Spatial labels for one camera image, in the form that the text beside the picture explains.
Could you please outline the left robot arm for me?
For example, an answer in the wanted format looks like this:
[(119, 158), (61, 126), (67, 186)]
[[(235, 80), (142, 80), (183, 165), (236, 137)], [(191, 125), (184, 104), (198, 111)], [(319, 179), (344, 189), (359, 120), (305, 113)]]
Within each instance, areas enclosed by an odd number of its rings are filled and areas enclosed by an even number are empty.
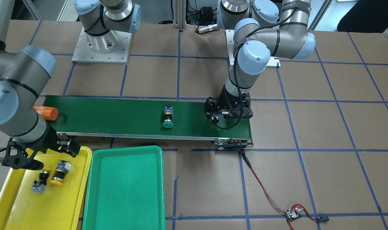
[(270, 57), (306, 59), (315, 48), (308, 32), (309, 0), (284, 0), (280, 8), (270, 0), (219, 0), (217, 25), (233, 29), (235, 63), (219, 98), (209, 97), (204, 112), (225, 119), (249, 119), (249, 91)]

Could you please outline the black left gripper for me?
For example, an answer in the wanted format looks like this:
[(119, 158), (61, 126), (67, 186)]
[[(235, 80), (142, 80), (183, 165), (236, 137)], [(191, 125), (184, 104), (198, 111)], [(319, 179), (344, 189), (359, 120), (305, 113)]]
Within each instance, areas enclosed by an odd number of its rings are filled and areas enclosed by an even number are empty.
[(240, 97), (233, 96), (227, 91), (221, 91), (219, 98), (207, 98), (203, 105), (206, 114), (221, 114), (225, 119), (250, 119), (253, 112), (250, 107), (250, 94), (241, 92)]

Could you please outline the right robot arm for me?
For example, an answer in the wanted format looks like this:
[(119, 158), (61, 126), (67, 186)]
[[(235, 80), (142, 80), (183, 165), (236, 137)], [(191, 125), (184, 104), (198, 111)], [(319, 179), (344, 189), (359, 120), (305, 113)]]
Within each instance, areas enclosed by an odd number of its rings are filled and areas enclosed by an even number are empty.
[[(0, 0), (0, 131), (10, 137), (0, 163), (12, 169), (40, 170), (44, 164), (35, 159), (38, 152), (55, 150), (76, 157), (80, 146), (58, 137), (33, 108), (57, 66), (53, 55), (33, 45), (18, 53), (5, 50), (13, 7), (13, 0)], [(140, 26), (141, 8), (131, 0), (76, 0), (75, 9), (90, 37), (116, 40), (110, 32), (136, 33)]]

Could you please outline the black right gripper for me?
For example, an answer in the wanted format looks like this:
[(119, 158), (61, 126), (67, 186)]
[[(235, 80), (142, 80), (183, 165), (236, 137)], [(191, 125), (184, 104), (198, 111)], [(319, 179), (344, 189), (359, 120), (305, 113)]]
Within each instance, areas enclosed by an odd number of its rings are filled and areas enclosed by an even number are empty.
[(54, 128), (47, 128), (45, 133), (37, 140), (23, 143), (16, 137), (11, 137), (6, 154), (2, 160), (2, 166), (12, 169), (41, 170), (44, 164), (35, 160), (38, 152), (46, 153), (47, 150), (55, 150), (76, 157), (80, 152), (80, 145), (64, 134), (57, 134)]

